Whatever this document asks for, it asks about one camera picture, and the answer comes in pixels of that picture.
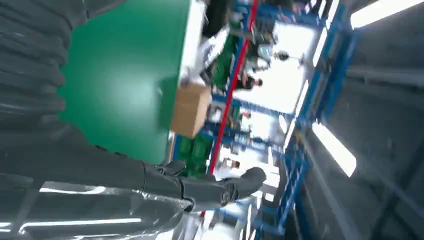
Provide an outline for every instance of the blue metal frame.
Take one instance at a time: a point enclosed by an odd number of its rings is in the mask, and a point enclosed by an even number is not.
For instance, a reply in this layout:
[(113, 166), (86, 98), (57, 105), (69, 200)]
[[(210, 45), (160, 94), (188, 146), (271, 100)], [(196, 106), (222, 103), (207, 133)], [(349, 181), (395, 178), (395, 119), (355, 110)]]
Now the blue metal frame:
[(357, 43), (357, 31), (353, 31), (343, 39), (339, 53), (336, 57), (336, 64), (333, 68), (334, 74), (328, 80), (329, 87), (327, 87), (324, 92), (323, 99), (316, 114), (319, 118), (328, 118), (332, 113)]
[(172, 161), (180, 160), (180, 154), (179, 154), (180, 140), (181, 140), (181, 136), (176, 134), (175, 141), (173, 144), (173, 150), (172, 150)]

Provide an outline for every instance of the worker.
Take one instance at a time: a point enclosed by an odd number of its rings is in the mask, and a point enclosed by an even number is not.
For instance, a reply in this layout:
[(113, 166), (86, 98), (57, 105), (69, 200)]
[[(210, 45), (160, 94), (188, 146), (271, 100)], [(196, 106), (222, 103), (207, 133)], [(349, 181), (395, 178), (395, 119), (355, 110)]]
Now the worker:
[(263, 83), (262, 79), (255, 79), (244, 71), (237, 81), (235, 90), (252, 90), (255, 86), (262, 87)]
[(72, 30), (124, 2), (0, 0), (0, 194), (10, 222), (0, 238), (156, 234), (175, 228), (184, 212), (223, 207), (265, 181), (260, 168), (222, 181), (182, 177), (184, 166), (158, 169), (95, 147), (59, 118)]

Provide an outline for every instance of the red pole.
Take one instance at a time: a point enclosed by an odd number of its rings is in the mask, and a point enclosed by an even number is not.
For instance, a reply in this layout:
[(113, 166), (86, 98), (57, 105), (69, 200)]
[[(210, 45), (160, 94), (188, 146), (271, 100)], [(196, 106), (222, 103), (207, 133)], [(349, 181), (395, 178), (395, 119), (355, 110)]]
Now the red pole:
[[(259, 0), (254, 0), (253, 4), (251, 6), (250, 19), (249, 19), (248, 26), (247, 26), (248, 30), (250, 32), (252, 31), (252, 27), (253, 27), (253, 24), (254, 24), (255, 19), (256, 19), (256, 15), (257, 15), (257, 12), (258, 12), (258, 6), (259, 6)], [(225, 110), (224, 110), (224, 114), (223, 114), (222, 119), (221, 119), (221, 124), (219, 125), (219, 133), (218, 133), (218, 137), (216, 138), (216, 141), (215, 141), (215, 147), (213, 148), (212, 159), (210, 161), (210, 168), (209, 168), (210, 174), (213, 174), (214, 170), (215, 170), (215, 164), (217, 162), (218, 153), (221, 149), (220, 148), (221, 141), (222, 141), (223, 136), (224, 136), (228, 112), (230, 111), (231, 101), (233, 100), (233, 92), (234, 92), (234, 89), (236, 89), (236, 85), (237, 85), (237, 81), (238, 81), (238, 75), (240, 73), (243, 62), (245, 60), (245, 56), (246, 56), (248, 46), (249, 46), (249, 41), (247, 39), (244, 39), (243, 45), (241, 47), (240, 56), (238, 58), (238, 61), (237, 61), (236, 67), (235, 67), (234, 76), (232, 76), (231, 86), (230, 86), (229, 91), (227, 92), (228, 97), (227, 97), (226, 102), (225, 102)]]

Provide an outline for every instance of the robotic hand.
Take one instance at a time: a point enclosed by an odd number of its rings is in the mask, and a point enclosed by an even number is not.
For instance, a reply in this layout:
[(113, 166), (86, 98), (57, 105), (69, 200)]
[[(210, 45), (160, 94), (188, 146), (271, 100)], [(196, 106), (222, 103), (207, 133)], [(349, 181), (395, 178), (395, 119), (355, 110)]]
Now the robotic hand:
[(129, 239), (262, 186), (259, 168), (222, 181), (180, 177), (184, 166), (92, 146), (57, 117), (72, 30), (123, 2), (0, 0), (0, 239)]

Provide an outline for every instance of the green board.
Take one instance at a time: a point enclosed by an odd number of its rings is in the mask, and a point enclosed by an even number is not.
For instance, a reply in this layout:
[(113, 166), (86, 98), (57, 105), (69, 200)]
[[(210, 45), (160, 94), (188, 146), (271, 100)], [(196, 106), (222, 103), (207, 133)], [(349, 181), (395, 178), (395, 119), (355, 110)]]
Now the green board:
[(129, 0), (73, 33), (61, 118), (94, 145), (151, 164), (166, 156), (189, 0)]

